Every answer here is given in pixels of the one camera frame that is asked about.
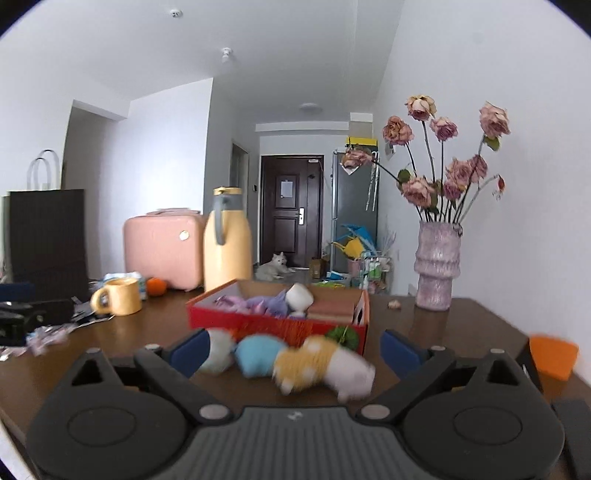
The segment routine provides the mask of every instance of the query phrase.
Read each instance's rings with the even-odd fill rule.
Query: thermos
[[[203,268],[206,291],[234,279],[252,278],[252,235],[239,188],[213,191],[213,209],[203,241]]]

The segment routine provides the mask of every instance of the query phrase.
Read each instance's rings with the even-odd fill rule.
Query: ceiling
[[[43,0],[9,35],[130,99],[215,77],[257,122],[347,120],[371,108],[402,2]]]

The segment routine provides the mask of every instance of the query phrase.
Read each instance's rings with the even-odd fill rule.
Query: white dog
[[[295,272],[293,268],[287,268],[286,263],[287,259],[283,252],[279,255],[273,254],[273,259],[270,262],[262,264],[256,269],[255,278],[261,281],[273,281]]]

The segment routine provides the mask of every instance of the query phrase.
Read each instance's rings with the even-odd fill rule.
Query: brown tabletop
[[[137,314],[116,317],[108,322],[83,327],[73,332],[63,345],[51,346],[39,357],[29,353],[0,363],[0,416],[19,441],[31,420],[61,376],[87,348],[100,346],[108,356],[124,356],[148,343],[167,346],[189,332],[185,301],[194,294],[168,293],[150,299]],[[469,299],[454,299],[449,312],[432,313],[414,306],[411,297],[397,297],[402,310],[388,310],[393,297],[371,298],[371,322],[365,347],[365,358],[376,367],[372,396],[385,391],[398,379],[379,355],[379,337],[385,329],[395,329],[414,343],[429,347],[445,345],[458,355],[484,356],[490,348],[505,349],[516,356],[527,337],[504,320]],[[297,395],[285,397],[268,378],[245,379],[234,367],[218,377],[196,374],[192,380],[212,395],[240,412],[247,405],[258,406],[326,406],[336,405],[336,395],[318,386]],[[572,376],[567,383],[542,378],[548,398],[582,397],[591,404],[591,388]],[[362,403],[350,403],[356,410]],[[566,480],[563,462],[555,468],[550,480]]]

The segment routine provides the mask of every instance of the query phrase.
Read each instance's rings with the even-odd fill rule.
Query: pink vase
[[[452,304],[452,282],[460,276],[458,227],[451,223],[421,222],[414,271],[419,274],[416,303],[434,312]]]

